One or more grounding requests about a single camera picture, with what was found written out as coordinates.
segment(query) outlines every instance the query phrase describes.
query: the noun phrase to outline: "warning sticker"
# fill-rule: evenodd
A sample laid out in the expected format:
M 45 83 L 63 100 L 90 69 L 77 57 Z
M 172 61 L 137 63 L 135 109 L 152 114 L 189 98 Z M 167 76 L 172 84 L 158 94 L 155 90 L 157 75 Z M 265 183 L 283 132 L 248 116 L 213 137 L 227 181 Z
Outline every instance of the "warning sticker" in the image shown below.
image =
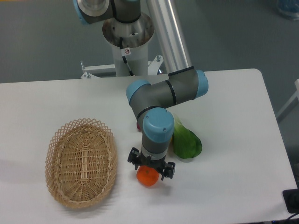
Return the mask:
M 127 56 L 131 54 L 130 48 L 121 49 L 121 56 Z

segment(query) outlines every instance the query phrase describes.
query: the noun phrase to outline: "gray floor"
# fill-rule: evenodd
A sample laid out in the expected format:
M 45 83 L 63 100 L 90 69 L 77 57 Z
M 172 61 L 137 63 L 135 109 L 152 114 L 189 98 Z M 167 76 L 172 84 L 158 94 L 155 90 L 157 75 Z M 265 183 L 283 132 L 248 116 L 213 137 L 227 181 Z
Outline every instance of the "gray floor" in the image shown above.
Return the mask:
M 275 2 L 176 1 L 194 66 L 259 69 L 277 112 L 299 78 L 299 21 L 281 17 Z M 144 1 L 142 8 L 148 13 Z M 74 79 L 82 75 L 81 60 L 86 66 L 113 63 L 101 26 L 82 26 L 71 0 L 0 2 L 0 83 Z M 158 53 L 155 37 L 149 58 Z M 280 130 L 291 162 L 298 163 L 299 106 Z

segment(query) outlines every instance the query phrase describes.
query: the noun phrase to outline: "blue joint cap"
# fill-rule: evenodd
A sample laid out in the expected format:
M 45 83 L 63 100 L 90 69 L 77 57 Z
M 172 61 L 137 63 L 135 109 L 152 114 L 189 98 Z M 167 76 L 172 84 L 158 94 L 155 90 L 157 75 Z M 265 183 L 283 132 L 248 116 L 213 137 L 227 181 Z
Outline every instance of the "blue joint cap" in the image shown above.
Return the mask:
M 150 85 L 150 83 L 147 80 L 137 80 L 133 83 L 131 83 L 126 90 L 126 95 L 130 104 L 131 98 L 134 95 L 134 93 L 143 85 Z
M 198 88 L 194 99 L 205 95 L 209 89 L 209 82 L 207 81 L 206 75 L 201 70 L 196 70 L 198 75 Z
M 75 10 L 76 10 L 76 13 L 81 21 L 81 23 L 83 25 L 89 25 L 88 22 L 86 22 L 86 20 L 83 18 L 81 12 L 80 12 L 80 9 L 79 9 L 79 6 L 78 6 L 78 3 L 77 3 L 77 0 L 73 0 L 73 4 L 74 4 L 74 7 L 75 7 Z
M 143 119 L 143 132 L 153 142 L 169 141 L 174 132 L 172 114 L 161 107 L 149 110 Z

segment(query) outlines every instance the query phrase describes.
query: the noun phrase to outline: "silver metal pole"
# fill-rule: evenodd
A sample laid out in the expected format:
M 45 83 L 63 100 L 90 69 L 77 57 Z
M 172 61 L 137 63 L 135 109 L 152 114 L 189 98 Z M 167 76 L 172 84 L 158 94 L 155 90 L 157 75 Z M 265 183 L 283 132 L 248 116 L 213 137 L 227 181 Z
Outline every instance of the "silver metal pole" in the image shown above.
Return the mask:
M 173 0 L 147 0 L 168 73 L 192 66 Z

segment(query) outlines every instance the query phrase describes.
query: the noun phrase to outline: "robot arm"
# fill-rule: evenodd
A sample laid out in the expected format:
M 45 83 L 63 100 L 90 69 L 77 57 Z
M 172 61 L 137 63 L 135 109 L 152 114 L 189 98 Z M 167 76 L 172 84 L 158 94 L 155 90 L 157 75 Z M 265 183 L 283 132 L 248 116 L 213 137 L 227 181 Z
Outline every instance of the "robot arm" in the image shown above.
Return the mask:
M 79 1 L 85 1 L 85 4 L 80 5 Z M 78 0 L 80 12 L 84 10 L 89 13 L 84 9 L 87 7 L 87 2 L 90 3 L 88 10 L 92 11 L 93 6 L 96 5 L 98 8 L 105 8 L 108 0 Z M 208 81 L 202 71 L 195 70 L 192 66 L 174 1 L 147 0 L 147 4 L 162 49 L 169 80 L 154 85 L 146 80 L 137 80 L 127 88 L 126 95 L 129 104 L 142 130 L 141 151 L 132 148 L 128 162 L 133 163 L 135 169 L 142 165 L 152 167 L 162 175 L 162 179 L 173 178 L 175 163 L 166 163 L 165 157 L 174 131 L 174 118 L 166 108 L 206 94 Z M 134 16 L 128 18 L 127 12 L 132 12 Z M 91 15 L 89 13 L 85 15 L 85 18 L 90 19 Z M 140 15 L 139 0 L 110 0 L 106 12 L 93 18 L 102 20 L 104 17 L 114 17 L 118 25 L 122 27 L 120 30 L 123 33 L 129 30 L 130 34 L 130 24 L 142 24 L 142 22 L 139 23 Z M 146 28 L 149 27 L 139 29 L 147 32 Z M 118 42 L 118 36 L 114 34 L 115 45 Z M 134 41 L 135 46 L 140 44 L 136 42 L 134 36 L 128 35 L 128 45 L 132 44 L 131 40 Z

